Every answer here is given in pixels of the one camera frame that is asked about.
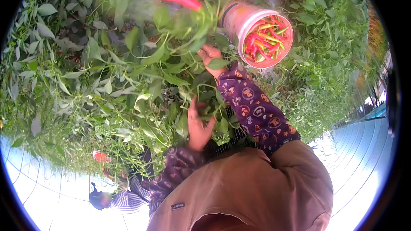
bucket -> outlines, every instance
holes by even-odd
[[[280,15],[279,12],[271,9],[262,9],[258,6],[239,1],[230,2],[224,9],[225,11],[219,21],[219,26],[227,30],[227,35],[231,41],[235,41],[235,38],[238,37],[238,54],[245,63],[257,69],[269,68],[279,63],[288,54],[293,43],[294,32],[290,21]],[[250,62],[244,56],[244,39],[254,23],[270,15],[277,16],[285,25],[289,26],[285,31],[289,38],[288,41],[284,42],[285,49],[280,49],[276,60],[265,60],[259,63]]]

black hat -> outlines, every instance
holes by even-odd
[[[104,205],[101,205],[101,203],[100,203],[101,198],[99,197],[99,195],[102,192],[99,192],[99,191],[96,190],[96,184],[95,183],[91,182],[91,185],[93,186],[93,191],[90,193],[90,195],[88,197],[90,199],[91,205],[93,205],[93,207],[98,209],[98,210],[103,210],[105,208],[108,208],[109,206],[104,206]]]

purple patterned sleeve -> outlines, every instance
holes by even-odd
[[[243,129],[270,153],[269,157],[283,144],[301,139],[283,112],[252,83],[251,76],[238,61],[220,75],[217,88],[234,109]]]
[[[150,183],[150,215],[180,183],[205,164],[202,153],[184,147],[171,147],[166,167]]]

brown t-shirt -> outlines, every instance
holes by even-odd
[[[325,230],[332,200],[330,176],[303,142],[286,143],[271,159],[245,148],[184,180],[151,216],[147,230],[190,231],[201,217],[217,213],[263,230]]]

bucket filled with chili peppers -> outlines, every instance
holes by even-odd
[[[219,23],[229,38],[238,37],[241,59],[254,68],[276,65],[290,51],[293,29],[287,18],[275,10],[261,9],[244,2],[231,2]]]

